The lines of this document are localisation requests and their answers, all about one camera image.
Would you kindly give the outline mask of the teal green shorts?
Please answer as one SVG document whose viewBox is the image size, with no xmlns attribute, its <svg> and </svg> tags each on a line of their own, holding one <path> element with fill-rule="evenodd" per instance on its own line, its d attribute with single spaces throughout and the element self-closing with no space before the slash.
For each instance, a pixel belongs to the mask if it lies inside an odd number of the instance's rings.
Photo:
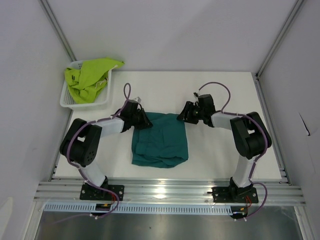
<svg viewBox="0 0 320 240">
<path fill-rule="evenodd" d="M 189 159 L 186 127 L 175 113 L 147 112 L 151 128 L 133 131 L 131 163 L 169 169 Z"/>
</svg>

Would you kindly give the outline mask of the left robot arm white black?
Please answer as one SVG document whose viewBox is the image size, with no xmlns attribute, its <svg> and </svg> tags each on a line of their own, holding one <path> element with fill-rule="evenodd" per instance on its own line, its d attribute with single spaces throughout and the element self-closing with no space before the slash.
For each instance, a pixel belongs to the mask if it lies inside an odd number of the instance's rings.
<svg viewBox="0 0 320 240">
<path fill-rule="evenodd" d="M 136 100 L 128 100 L 110 117 L 93 121 L 75 119 L 60 144 L 59 152 L 79 171 L 85 183 L 92 186 L 91 194 L 97 200 L 103 200 L 108 196 L 109 188 L 105 185 L 108 178 L 95 161 L 100 139 L 124 133 L 132 127 L 144 130 L 152 126 L 142 105 Z"/>
</svg>

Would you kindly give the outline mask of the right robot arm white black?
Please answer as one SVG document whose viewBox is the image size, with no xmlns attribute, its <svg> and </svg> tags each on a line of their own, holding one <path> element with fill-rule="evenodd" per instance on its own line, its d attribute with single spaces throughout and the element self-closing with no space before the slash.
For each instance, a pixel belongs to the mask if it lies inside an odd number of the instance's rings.
<svg viewBox="0 0 320 240">
<path fill-rule="evenodd" d="M 252 176 L 257 161 L 271 147 L 271 136 L 258 112 L 247 114 L 217 110 L 210 94 L 197 96 L 196 102 L 187 101 L 177 120 L 189 124 L 199 121 L 211 128 L 230 130 L 239 159 L 235 173 L 230 179 L 228 196 L 234 202 L 246 197 L 247 189 L 253 187 Z"/>
</svg>

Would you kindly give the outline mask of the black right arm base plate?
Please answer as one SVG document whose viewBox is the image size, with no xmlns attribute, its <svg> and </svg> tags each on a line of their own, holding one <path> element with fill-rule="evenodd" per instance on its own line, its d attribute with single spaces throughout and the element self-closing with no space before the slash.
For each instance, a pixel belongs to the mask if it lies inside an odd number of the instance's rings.
<svg viewBox="0 0 320 240">
<path fill-rule="evenodd" d="M 257 190 L 252 185 L 244 188 L 216 186 L 212 187 L 207 194 L 212 196 L 214 203 L 245 204 L 247 200 L 254 204 L 259 202 Z"/>
</svg>

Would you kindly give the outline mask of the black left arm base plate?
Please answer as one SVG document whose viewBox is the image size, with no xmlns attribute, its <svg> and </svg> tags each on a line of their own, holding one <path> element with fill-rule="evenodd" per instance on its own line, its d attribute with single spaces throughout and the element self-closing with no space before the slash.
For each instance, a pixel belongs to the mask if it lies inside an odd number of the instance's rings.
<svg viewBox="0 0 320 240">
<path fill-rule="evenodd" d="M 88 201 L 117 201 L 118 196 L 119 201 L 123 201 L 125 193 L 124 185 L 109 184 L 108 180 L 105 180 L 100 188 L 108 191 L 96 188 L 84 182 L 81 187 L 79 199 Z"/>
</svg>

